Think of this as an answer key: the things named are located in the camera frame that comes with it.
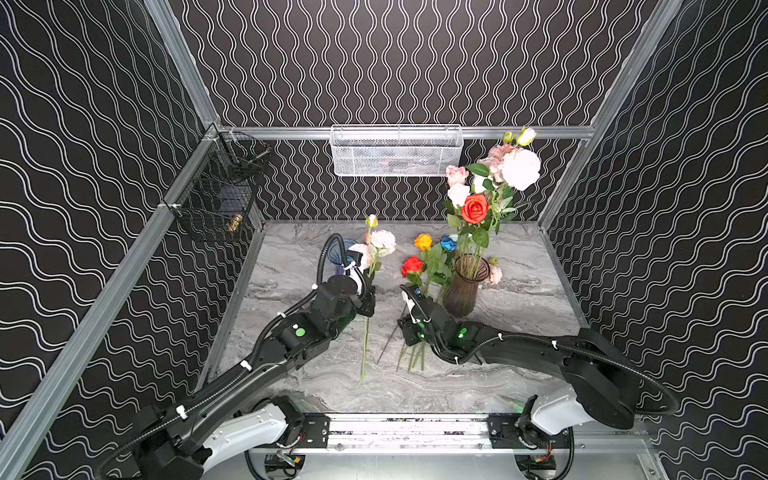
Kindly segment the pink flower spray stem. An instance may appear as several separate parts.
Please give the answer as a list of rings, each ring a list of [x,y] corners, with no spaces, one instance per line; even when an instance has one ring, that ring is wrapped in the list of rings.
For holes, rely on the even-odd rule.
[[[456,230],[457,256],[468,255],[459,251],[459,234],[464,225],[461,210],[468,196],[483,194],[486,197],[490,238],[499,232],[502,222],[517,216],[520,206],[515,196],[534,185],[541,175],[542,161],[530,149],[536,137],[537,132],[531,127],[517,134],[507,132],[485,158],[465,167],[449,166],[446,169],[446,219]]]

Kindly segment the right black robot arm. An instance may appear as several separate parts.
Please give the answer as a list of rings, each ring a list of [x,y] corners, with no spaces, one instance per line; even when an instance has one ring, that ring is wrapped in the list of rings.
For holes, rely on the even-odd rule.
[[[678,412],[680,401],[663,383],[630,362],[597,332],[543,336],[457,321],[415,286],[401,289],[407,313],[398,322],[407,344],[425,342],[452,365],[499,364],[543,373],[563,386],[528,399],[524,426],[542,434],[586,422],[628,430],[638,415]]]

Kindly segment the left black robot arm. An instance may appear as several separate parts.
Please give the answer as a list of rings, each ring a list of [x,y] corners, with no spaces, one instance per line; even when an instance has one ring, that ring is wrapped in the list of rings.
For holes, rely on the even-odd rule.
[[[335,275],[277,315],[251,353],[212,383],[167,406],[142,408],[130,439],[95,470],[109,479],[112,464],[130,455],[141,479],[200,479],[214,459],[213,438],[235,412],[266,387],[324,353],[358,315],[375,308],[376,288]]]

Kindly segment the orange red rose stem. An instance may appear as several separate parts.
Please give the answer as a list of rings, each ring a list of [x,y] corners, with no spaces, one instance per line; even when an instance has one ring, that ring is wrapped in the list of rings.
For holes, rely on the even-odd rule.
[[[488,201],[483,194],[466,198],[461,210],[464,225],[459,234],[459,251],[462,254],[480,256],[487,249],[490,242],[488,212]]]

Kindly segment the pale pink flower spray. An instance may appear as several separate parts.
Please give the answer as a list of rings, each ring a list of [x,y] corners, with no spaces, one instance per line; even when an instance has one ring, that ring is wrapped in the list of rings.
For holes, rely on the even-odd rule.
[[[362,251],[360,244],[356,244],[353,250],[362,254],[362,266],[365,276],[373,280],[376,272],[381,268],[380,256],[387,256],[394,252],[396,240],[389,231],[377,232],[379,225],[378,217],[375,214],[369,214],[365,220],[367,231],[365,234],[366,250]],[[360,364],[360,373],[358,385],[362,386],[366,376],[368,346],[370,335],[371,315],[364,316],[363,336],[362,336],[362,355]]]

